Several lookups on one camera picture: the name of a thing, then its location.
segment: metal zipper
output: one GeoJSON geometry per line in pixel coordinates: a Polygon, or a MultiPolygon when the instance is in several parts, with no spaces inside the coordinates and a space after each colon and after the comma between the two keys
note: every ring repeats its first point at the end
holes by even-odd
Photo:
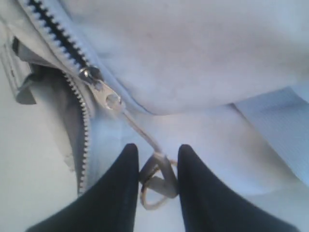
{"type": "MultiPolygon", "coordinates": [[[[19,0],[25,9],[33,25],[41,36],[50,46],[55,56],[68,69],[74,77],[79,77],[86,83],[98,103],[105,108],[124,116],[131,127],[151,145],[154,149],[153,154],[148,159],[140,172],[140,182],[147,188],[150,188],[168,198],[174,198],[178,195],[178,184],[175,173],[173,172],[170,161],[163,154],[159,144],[145,131],[126,110],[125,103],[119,94],[110,88],[104,81],[104,78],[96,64],[95,58],[88,55],[87,45],[84,44],[78,36],[74,34],[73,25],[67,25],[67,20],[61,19],[63,12],[61,5],[57,1],[50,0],[19,0]],[[58,11],[51,4],[58,4],[58,11]],[[164,180],[153,176],[154,170],[159,168],[162,171],[164,180]]],[[[90,148],[90,116],[86,102],[79,91],[74,80],[67,75],[67,81],[70,84],[74,94],[78,98],[83,111],[84,121],[84,158],[82,176],[80,180],[79,193],[82,194],[87,187],[88,157],[90,148]]]]}

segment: zipper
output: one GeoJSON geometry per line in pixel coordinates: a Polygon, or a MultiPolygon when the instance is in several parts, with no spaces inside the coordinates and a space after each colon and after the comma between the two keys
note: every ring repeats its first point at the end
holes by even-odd
{"type": "Polygon", "coordinates": [[[51,0],[19,0],[26,11],[34,27],[49,45],[54,55],[62,62],[67,70],[63,70],[72,91],[79,100],[84,122],[84,156],[83,167],[79,185],[79,194],[83,194],[87,188],[87,174],[90,149],[90,113],[81,91],[78,89],[72,77],[78,77],[89,86],[98,103],[105,109],[112,110],[117,115],[124,116],[129,125],[154,149],[140,172],[140,182],[148,188],[169,198],[178,195],[178,183],[170,161],[163,154],[160,145],[134,120],[122,101],[110,86],[108,86],[101,74],[99,63],[95,56],[91,55],[91,49],[82,41],[82,37],[76,34],[74,25],[70,25],[65,17],[58,1],[51,0]],[[162,171],[164,181],[153,177],[154,170],[162,171]]]}

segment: zipper teeth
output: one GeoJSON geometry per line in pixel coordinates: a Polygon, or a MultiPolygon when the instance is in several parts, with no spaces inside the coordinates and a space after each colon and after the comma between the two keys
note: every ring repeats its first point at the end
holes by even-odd
{"type": "Polygon", "coordinates": [[[89,152],[90,152],[90,113],[89,109],[86,105],[86,102],[78,89],[76,83],[74,82],[74,79],[70,77],[68,74],[64,73],[64,76],[71,87],[74,95],[77,97],[83,114],[83,124],[84,124],[84,147],[83,147],[83,161],[82,161],[82,173],[81,173],[81,179],[80,184],[78,187],[78,193],[79,195],[82,195],[87,187],[87,172],[88,172],[88,166],[89,166],[89,152]]]}
{"type": "Polygon", "coordinates": [[[66,21],[56,16],[48,2],[24,0],[23,5],[40,34],[53,48],[55,55],[66,63],[74,74],[90,65],[89,56],[82,49],[82,42],[74,36],[66,21]]]}

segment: light blue fabric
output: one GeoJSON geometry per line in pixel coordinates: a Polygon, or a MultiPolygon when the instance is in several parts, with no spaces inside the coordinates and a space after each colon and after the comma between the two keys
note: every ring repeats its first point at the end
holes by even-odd
{"type": "Polygon", "coordinates": [[[309,103],[289,87],[241,101],[236,107],[309,185],[309,103]]]}

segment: zipper pull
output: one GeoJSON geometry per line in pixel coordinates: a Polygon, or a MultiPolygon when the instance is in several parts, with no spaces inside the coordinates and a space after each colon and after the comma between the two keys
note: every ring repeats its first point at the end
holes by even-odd
{"type": "Polygon", "coordinates": [[[177,178],[173,171],[171,161],[163,153],[159,143],[135,121],[134,117],[126,109],[126,105],[121,97],[104,82],[103,76],[98,68],[83,68],[80,71],[79,77],[90,86],[95,98],[103,108],[113,110],[118,115],[122,114],[128,124],[154,149],[153,154],[140,171],[140,182],[143,185],[142,189],[149,188],[166,198],[175,198],[178,195],[177,178]],[[164,179],[154,176],[158,170],[161,170],[164,179]]]}

